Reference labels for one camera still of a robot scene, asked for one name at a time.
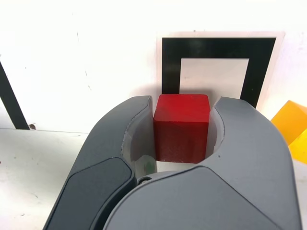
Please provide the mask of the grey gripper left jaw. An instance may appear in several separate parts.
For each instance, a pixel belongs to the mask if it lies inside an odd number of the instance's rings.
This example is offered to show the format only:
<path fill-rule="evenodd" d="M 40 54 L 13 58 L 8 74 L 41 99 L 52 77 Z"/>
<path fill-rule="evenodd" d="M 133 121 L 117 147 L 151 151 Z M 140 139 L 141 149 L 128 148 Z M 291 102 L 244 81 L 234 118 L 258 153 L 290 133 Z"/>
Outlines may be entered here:
<path fill-rule="evenodd" d="M 151 96 L 104 115 L 86 138 L 50 212 L 47 230 L 101 230 L 138 179 L 156 173 Z"/>

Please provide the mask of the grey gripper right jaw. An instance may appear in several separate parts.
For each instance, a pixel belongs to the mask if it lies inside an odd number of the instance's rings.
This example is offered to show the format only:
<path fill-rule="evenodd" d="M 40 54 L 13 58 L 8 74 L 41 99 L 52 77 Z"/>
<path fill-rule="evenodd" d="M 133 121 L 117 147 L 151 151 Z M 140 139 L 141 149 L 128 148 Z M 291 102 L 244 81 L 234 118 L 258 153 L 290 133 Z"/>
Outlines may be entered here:
<path fill-rule="evenodd" d="M 299 230 L 293 163 L 277 128 L 243 100 L 210 113 L 209 157 L 159 172 L 113 209 L 106 230 Z"/>

